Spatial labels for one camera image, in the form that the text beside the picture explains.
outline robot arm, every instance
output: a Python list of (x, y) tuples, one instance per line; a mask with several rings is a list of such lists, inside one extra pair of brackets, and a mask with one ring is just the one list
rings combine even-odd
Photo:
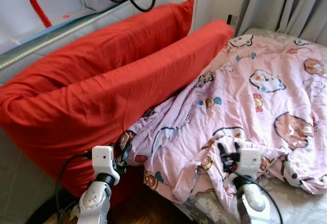
[[(242, 196), (244, 195), (248, 205), (257, 212), (262, 212), (266, 208), (265, 197), (261, 193), (260, 188), (247, 180), (256, 179), (256, 173), (259, 171), (262, 152), (256, 148), (240, 148), (235, 142), (236, 153), (226, 152), (224, 146), (218, 143), (220, 157), (223, 163), (224, 172), (229, 173), (236, 190), (238, 207), (244, 204)], [(248, 222), (249, 217), (244, 212), (244, 208), (238, 208), (242, 219), (242, 223)]]
[(111, 188), (118, 184), (120, 176), (114, 169), (113, 148), (95, 146), (92, 149), (92, 165), (96, 178), (80, 198), (78, 224), (105, 224), (110, 208)]

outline pink blanket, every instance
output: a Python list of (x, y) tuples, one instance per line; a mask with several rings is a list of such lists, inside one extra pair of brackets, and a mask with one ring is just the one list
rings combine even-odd
[(206, 170), (225, 209), (226, 181), (217, 143), (231, 152), (263, 150), (261, 174), (311, 194), (326, 191), (327, 75), (319, 50), (243, 35), (228, 42), (199, 78), (146, 113), (120, 138), (144, 183), (174, 202), (189, 197)]

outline red tassel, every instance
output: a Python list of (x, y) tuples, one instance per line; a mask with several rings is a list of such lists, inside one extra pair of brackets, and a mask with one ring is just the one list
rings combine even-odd
[(46, 16), (46, 14), (43, 12), (41, 6), (38, 4), (38, 2), (36, 0), (30, 0), (30, 3), (34, 9), (34, 11), (36, 12), (36, 14), (38, 14), (38, 16), (40, 17), (41, 21), (43, 22), (43, 25), (46, 28), (49, 28), (52, 26), (50, 20), (48, 19), (48, 17)]

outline cartoon character print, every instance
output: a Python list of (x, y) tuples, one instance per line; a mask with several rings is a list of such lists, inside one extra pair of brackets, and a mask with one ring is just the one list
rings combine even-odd
[(157, 171), (154, 176), (158, 181), (164, 183), (164, 179), (162, 178), (160, 171)]
[(278, 78), (261, 69), (257, 69), (250, 77), (250, 83), (258, 90), (268, 93), (286, 89), (286, 86)]
[(147, 171), (144, 174), (143, 183), (154, 191), (158, 186), (158, 179), (152, 172)]
[(213, 163), (213, 160), (211, 159), (210, 156), (206, 156), (204, 160), (201, 162), (201, 166), (205, 169), (208, 170), (210, 169), (211, 165)]
[(316, 118), (310, 114), (310, 117), (312, 118), (312, 125), (313, 125), (313, 131), (317, 133), (320, 125), (320, 121), (316, 121)]
[(244, 34), (239, 37), (233, 38), (228, 41), (233, 47), (243, 47), (243, 46), (251, 46), (252, 45), (252, 34)]
[(265, 156), (262, 156), (261, 157), (261, 165), (260, 165), (260, 168), (259, 168), (259, 173), (265, 173), (267, 171), (267, 169), (270, 167), (272, 161), (273, 160), (270, 161)]
[(325, 85), (322, 81), (314, 80), (313, 78), (303, 81), (303, 86), (308, 94), (308, 96), (318, 96), (322, 90), (325, 88)]
[(195, 88), (202, 88), (206, 83), (214, 80), (214, 73), (209, 72), (207, 74), (203, 74), (199, 77), (198, 82), (195, 85)]
[(190, 115), (187, 115), (186, 118), (185, 118), (184, 123), (181, 126), (176, 126), (176, 129), (177, 130), (180, 130), (180, 129), (182, 129), (183, 127), (185, 127), (190, 122), (191, 122), (191, 117), (190, 117)]
[(119, 146), (121, 150), (123, 150), (127, 143), (129, 143), (134, 137), (136, 136), (136, 133), (133, 131), (126, 131), (123, 133), (123, 135), (119, 138)]
[(284, 182), (294, 187), (299, 187), (303, 184), (298, 173), (292, 166), (292, 162), (289, 159), (289, 154), (286, 154), (282, 160), (281, 174), (283, 176)]
[(290, 54), (290, 55), (294, 55), (294, 54), (297, 54), (300, 49), (308, 49), (310, 52), (312, 52), (312, 50), (310, 48), (300, 47), (300, 48), (291, 48), (291, 49), (287, 50), (286, 53)]
[(154, 108), (149, 108), (142, 116), (144, 121), (154, 120), (159, 113), (154, 111)]
[(291, 150), (307, 147), (313, 137), (312, 125), (302, 118), (290, 115), (289, 112), (275, 119), (274, 128), (276, 134), (288, 143)]
[(201, 150), (206, 149), (206, 148), (210, 148), (212, 146), (212, 144), (215, 143), (215, 141), (219, 140), (220, 138), (223, 138), (224, 136), (222, 135), (216, 135), (214, 137), (212, 137), (209, 141), (206, 142), (206, 144), (201, 148)]
[(231, 62), (226, 62), (224, 64), (221, 64), (219, 66), (219, 69), (221, 72), (223, 72), (223, 71), (233, 72), (234, 71), (233, 65)]
[(174, 128), (163, 127), (161, 128), (154, 137), (151, 154), (155, 151), (155, 149), (159, 148), (162, 144), (164, 144), (167, 139), (174, 133)]
[(262, 100), (261, 100), (261, 95), (259, 94), (253, 94), (253, 100), (254, 100), (254, 104), (255, 104), (255, 111), (258, 112), (262, 112)]
[(204, 192), (197, 192), (195, 195), (196, 196), (201, 196), (201, 195), (203, 195), (205, 193), (210, 193), (210, 192), (212, 192), (214, 194), (215, 193), (215, 189), (214, 188), (209, 188), (209, 189), (205, 190)]
[(298, 39), (298, 40), (294, 41), (294, 44), (303, 46), (303, 45), (311, 44), (311, 43), (308, 41), (305, 41), (305, 40)]
[(213, 136), (228, 136), (246, 140), (244, 130), (241, 127), (223, 127), (213, 132)]
[(327, 74), (324, 71), (325, 65), (319, 60), (312, 58), (306, 59), (304, 62), (304, 68), (309, 74), (316, 74), (327, 79)]
[(320, 185), (321, 183), (326, 185), (326, 177), (327, 177), (327, 174), (323, 174), (319, 178), (308, 177), (308, 178), (303, 179), (302, 181), (309, 182), (309, 183), (314, 183), (314, 184), (317, 184), (317, 185)]
[(237, 55), (236, 56), (236, 61), (239, 62), (242, 58), (245, 58), (245, 57), (249, 57), (249, 58), (251, 58), (253, 60), (255, 58), (255, 56), (256, 56), (256, 53), (254, 53), (254, 52), (252, 52), (251, 54), (248, 54), (246, 56), (242, 56), (242, 57), (240, 57), (239, 55)]
[(220, 97), (216, 97), (216, 98), (209, 97), (209, 98), (203, 99), (202, 101), (197, 103), (197, 105), (205, 105), (205, 107), (207, 109), (212, 107), (214, 104), (221, 105), (222, 104), (221, 98)]
[(147, 161), (147, 159), (148, 159), (148, 156), (136, 155), (134, 160), (135, 160), (136, 163), (143, 164), (143, 163), (145, 163), (145, 161)]

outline red pillow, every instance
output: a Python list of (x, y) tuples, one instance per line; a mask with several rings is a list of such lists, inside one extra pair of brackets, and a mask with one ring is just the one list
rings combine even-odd
[[(224, 22), (212, 22), (136, 62), (35, 96), (20, 95), (28, 79), (15, 88), (9, 84), (0, 90), (0, 124), (34, 162), (57, 178), (70, 156), (116, 142), (149, 107), (189, 84), (232, 35)], [(62, 184), (80, 195), (92, 173), (90, 161), (76, 160)]]

